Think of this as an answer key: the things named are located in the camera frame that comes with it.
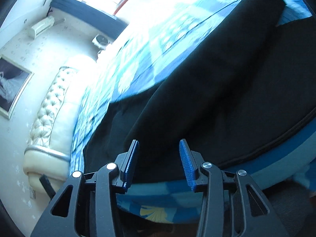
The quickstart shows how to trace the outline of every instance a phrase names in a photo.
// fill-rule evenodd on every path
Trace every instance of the silver trim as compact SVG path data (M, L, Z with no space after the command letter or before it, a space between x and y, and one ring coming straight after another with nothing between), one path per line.
M70 156L69 155L61 153L59 151L52 150L50 148L46 148L46 147L39 146L39 145L29 145L29 146L26 147L26 149L24 151L24 154L27 151L29 151L29 150L40 151L40 152L46 153L48 155L51 155L51 156L53 156L55 158L58 158L58 159L70 162Z

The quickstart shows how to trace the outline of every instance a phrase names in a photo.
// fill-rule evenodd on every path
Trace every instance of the mattress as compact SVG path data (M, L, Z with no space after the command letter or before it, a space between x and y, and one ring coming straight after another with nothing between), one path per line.
M106 114L109 103L140 93L168 77L239 1L154 0L146 13L100 54L74 129L70 174L84 171L83 148ZM284 1L286 7L279 24L311 16L302 0ZM260 156L239 167L248 170L261 188L291 175L311 188L312 181L306 176L313 169L313 163L309 165L309 162L316 158L316 152L311 149L316 139L313 137L315 120L303 130L288 140L292 141L290 144L285 142L264 154L265 157ZM302 149L311 150L304 160L299 157ZM286 166L289 161L293 162L292 167ZM126 195L118 195L117 199L121 209L148 220L185 223L198 220L202 196L191 193L183 180L134 184Z

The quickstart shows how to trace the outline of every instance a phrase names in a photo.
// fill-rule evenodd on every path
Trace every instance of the round metal screw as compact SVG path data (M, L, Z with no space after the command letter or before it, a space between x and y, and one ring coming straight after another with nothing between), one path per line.
M80 171L75 171L75 172L72 173L72 176L73 176L74 178L78 178L78 177L81 176L81 172L80 172Z
M204 163L202 164L202 166L203 166L204 168L211 168L211 167L212 167L212 163L204 162Z
M245 175L247 175L247 172L245 170L241 169L241 170L238 170L238 174L240 176L245 176Z
M109 164L106 165L106 168L107 168L108 170L115 169L115 168L116 168L116 164L113 163L113 162L111 162L111 163L109 163Z

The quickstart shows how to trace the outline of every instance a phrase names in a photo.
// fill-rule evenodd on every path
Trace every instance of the white dress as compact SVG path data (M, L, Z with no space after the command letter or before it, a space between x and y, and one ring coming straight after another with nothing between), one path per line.
M6 99L8 103L13 102L27 76L28 73L21 72L14 78L6 79L4 73L0 72L0 96Z

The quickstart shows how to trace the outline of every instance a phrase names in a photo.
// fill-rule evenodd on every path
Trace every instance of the patterned bedspread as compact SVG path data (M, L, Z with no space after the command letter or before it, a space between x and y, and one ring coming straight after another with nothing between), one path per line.
M84 170L83 148L109 103L140 93L168 77L239 1L154 0L146 13L100 54L74 129L70 174ZM311 16L302 0L284 1L287 5L279 24ZM124 197L118 196L118 204L155 222L192 222L199 217L201 196L189 191L185 181L148 188L136 185Z

